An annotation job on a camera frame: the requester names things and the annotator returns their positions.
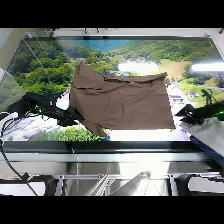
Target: green bush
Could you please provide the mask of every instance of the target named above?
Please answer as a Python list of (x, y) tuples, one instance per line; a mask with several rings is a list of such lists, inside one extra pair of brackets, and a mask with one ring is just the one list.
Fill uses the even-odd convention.
[(102, 141), (104, 137), (92, 134), (85, 128), (71, 127), (65, 130), (41, 131), (31, 141)]

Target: brown cloth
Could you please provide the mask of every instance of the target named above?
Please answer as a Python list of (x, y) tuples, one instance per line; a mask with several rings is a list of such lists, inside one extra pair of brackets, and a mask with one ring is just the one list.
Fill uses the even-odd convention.
[(110, 77), (81, 62), (72, 81), (69, 104), (84, 117), (93, 134), (108, 129), (175, 128), (164, 79), (149, 76)]

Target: landscape picture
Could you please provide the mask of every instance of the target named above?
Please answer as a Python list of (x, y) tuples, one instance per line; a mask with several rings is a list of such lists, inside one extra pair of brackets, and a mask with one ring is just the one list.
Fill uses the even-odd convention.
[[(211, 89), (217, 101), (224, 100), (222, 73), (194, 72), (193, 64), (222, 62), (209, 39), (199, 40), (143, 40), (143, 39), (26, 39), (22, 41), (11, 60), (7, 73), (0, 82), (0, 111), (16, 102), (25, 92), (50, 97), (63, 109), (68, 107), (71, 81), (79, 63), (83, 61), (96, 72), (108, 76), (143, 76), (167, 72), (165, 80), (173, 115), (191, 103), (194, 107), (206, 104), (202, 89)], [(135, 62), (155, 63), (157, 71), (120, 71), (119, 64)], [(179, 120), (174, 116), (178, 129)], [(164, 133), (160, 140), (186, 140), (176, 130), (158, 130)], [(150, 131), (155, 140), (155, 130)], [(122, 136), (108, 130), (108, 135)], [(81, 124), (63, 128), (55, 119), (41, 116), (16, 121), (5, 132), (8, 141), (103, 141)]]

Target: grass field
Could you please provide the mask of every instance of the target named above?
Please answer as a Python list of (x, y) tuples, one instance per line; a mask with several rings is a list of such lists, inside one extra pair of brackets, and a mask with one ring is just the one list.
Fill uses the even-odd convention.
[(184, 68), (191, 64), (189, 61), (170, 61), (169, 59), (162, 59), (159, 67), (159, 70), (156, 72), (150, 72), (151, 75), (167, 72), (168, 78), (182, 78), (182, 74), (184, 73)]

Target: fabric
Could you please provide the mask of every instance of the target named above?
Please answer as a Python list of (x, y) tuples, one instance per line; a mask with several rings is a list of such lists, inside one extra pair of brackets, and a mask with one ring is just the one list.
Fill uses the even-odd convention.
[(69, 104), (84, 117), (93, 134), (115, 130), (175, 128), (164, 84), (167, 73), (111, 77), (81, 62), (70, 91)]
[(217, 152), (215, 152), (213, 149), (205, 145), (203, 142), (195, 138), (193, 135), (190, 137), (190, 140), (200, 147), (203, 151), (205, 151), (212, 159), (214, 159), (219, 165), (224, 167), (224, 158), (220, 156)]
[(180, 126), (195, 138), (209, 146), (224, 157), (224, 122), (217, 117), (207, 118), (201, 125), (191, 125), (182, 122)]

